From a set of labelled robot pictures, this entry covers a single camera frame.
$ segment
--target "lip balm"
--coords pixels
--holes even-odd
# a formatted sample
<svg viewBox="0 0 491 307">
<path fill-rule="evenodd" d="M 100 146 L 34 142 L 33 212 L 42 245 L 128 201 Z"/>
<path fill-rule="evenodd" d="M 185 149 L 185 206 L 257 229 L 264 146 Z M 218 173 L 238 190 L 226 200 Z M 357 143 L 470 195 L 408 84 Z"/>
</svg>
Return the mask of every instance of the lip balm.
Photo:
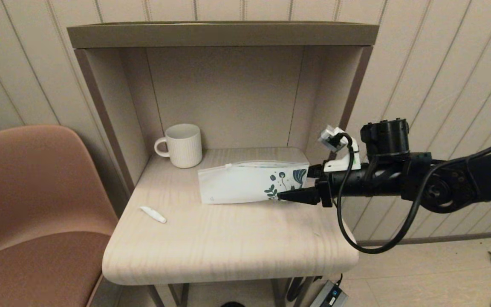
<svg viewBox="0 0 491 307">
<path fill-rule="evenodd" d="M 145 206 L 141 206 L 140 209 L 143 210 L 143 212 L 145 212 L 148 216 L 154 218 L 156 221 L 159 221 L 162 224 L 166 223 L 166 218 L 162 216 L 162 214 L 156 212 L 156 210 Z"/>
</svg>

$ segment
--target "table surface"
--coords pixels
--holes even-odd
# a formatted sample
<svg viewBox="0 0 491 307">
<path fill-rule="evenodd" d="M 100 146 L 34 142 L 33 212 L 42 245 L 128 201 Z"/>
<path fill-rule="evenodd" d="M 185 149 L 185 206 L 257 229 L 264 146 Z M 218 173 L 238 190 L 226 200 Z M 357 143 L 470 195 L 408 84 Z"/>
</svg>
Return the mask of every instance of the table surface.
<svg viewBox="0 0 491 307">
<path fill-rule="evenodd" d="M 126 285 L 178 284 L 329 275 L 357 264 L 335 208 L 275 200 L 202 204 L 197 170 L 262 159 L 308 161 L 297 148 L 205 150 L 190 169 L 153 156 L 109 240 L 104 276 Z"/>
</svg>

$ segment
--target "striped wallpaper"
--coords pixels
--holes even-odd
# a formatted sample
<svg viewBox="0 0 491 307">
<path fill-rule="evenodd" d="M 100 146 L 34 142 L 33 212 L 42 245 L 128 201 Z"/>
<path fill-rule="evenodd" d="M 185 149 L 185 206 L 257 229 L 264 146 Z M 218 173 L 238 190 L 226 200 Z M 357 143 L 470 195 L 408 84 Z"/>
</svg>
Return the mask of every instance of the striped wallpaper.
<svg viewBox="0 0 491 307">
<path fill-rule="evenodd" d="M 121 210 L 128 195 L 66 27 L 171 20 L 379 24 L 348 132 L 358 136 L 367 122 L 402 117 L 411 126 L 413 151 L 431 151 L 435 159 L 491 145 L 491 1 L 486 0 L 0 0 L 0 130 L 34 124 L 74 129 Z M 382 240 L 394 235 L 409 206 L 396 197 L 347 198 L 343 210 L 358 240 Z M 486 232 L 491 232 L 491 203 L 452 214 L 422 208 L 407 237 Z"/>
</svg>

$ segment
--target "white mug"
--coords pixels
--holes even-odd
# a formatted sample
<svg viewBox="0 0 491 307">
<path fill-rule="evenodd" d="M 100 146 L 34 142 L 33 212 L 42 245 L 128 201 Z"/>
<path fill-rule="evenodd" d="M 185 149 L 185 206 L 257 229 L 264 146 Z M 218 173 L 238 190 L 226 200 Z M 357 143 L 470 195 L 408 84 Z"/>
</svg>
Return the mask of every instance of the white mug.
<svg viewBox="0 0 491 307">
<path fill-rule="evenodd" d="M 154 142 L 154 151 L 162 157 L 169 157 L 173 165 L 189 168 L 202 161 L 202 139 L 200 128 L 193 124 L 179 124 L 166 129 L 164 138 Z M 166 142 L 168 151 L 158 150 L 158 144 Z"/>
</svg>

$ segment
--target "chair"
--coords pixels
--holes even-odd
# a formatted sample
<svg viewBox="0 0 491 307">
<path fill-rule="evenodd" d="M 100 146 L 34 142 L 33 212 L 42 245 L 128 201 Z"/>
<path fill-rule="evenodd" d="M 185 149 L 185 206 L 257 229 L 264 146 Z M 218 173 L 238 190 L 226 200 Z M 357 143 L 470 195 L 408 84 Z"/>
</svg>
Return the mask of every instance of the chair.
<svg viewBox="0 0 491 307">
<path fill-rule="evenodd" d="M 116 225 L 75 132 L 0 131 L 0 306 L 89 306 Z"/>
</svg>

